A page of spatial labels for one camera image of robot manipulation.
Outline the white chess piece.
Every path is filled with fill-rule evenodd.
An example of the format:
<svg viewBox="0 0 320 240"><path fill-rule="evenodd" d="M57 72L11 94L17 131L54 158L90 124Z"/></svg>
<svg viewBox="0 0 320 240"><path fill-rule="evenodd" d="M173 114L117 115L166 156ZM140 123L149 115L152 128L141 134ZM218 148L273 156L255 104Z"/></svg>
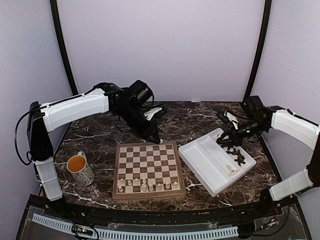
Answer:
<svg viewBox="0 0 320 240"><path fill-rule="evenodd" d="M153 192L154 191L154 185L152 183L149 183L148 184L148 189L150 192Z"/></svg>
<svg viewBox="0 0 320 240"><path fill-rule="evenodd" d="M158 183L158 184L156 185L156 190L157 190L158 192L161 192L162 189L163 189L163 185L162 185L161 183Z"/></svg>

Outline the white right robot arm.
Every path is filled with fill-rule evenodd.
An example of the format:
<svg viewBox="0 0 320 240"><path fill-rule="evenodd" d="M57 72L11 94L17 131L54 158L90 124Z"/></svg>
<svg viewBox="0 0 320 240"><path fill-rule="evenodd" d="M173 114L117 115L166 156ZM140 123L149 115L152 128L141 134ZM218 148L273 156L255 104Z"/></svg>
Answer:
<svg viewBox="0 0 320 240"><path fill-rule="evenodd" d="M275 203L292 195L299 195L320 185L320 126L289 109L278 105L265 106L257 95L242 103L246 122L239 124L231 111L219 111L216 116L228 128L216 142L224 146L241 146L244 138L273 129L300 141L313 154L310 163L301 171L261 192L262 201L255 205L255 213L266 217L275 208Z"/></svg>

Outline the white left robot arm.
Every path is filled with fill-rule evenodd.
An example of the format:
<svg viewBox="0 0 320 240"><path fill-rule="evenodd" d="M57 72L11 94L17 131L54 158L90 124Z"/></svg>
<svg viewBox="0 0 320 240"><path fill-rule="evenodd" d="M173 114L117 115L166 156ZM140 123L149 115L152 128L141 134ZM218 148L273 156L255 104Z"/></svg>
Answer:
<svg viewBox="0 0 320 240"><path fill-rule="evenodd" d="M67 218L71 208L62 200L49 133L82 118L110 112L126 122L130 133L159 144L161 139L156 119L165 109L162 104L146 105L149 99L154 99L153 91L145 82L136 80L129 87L102 82L85 93L54 102L30 104L29 111L21 116L21 119L28 118L26 134L29 145L27 160L21 162L26 166L34 165L37 180L52 202L51 210L58 217Z"/></svg>

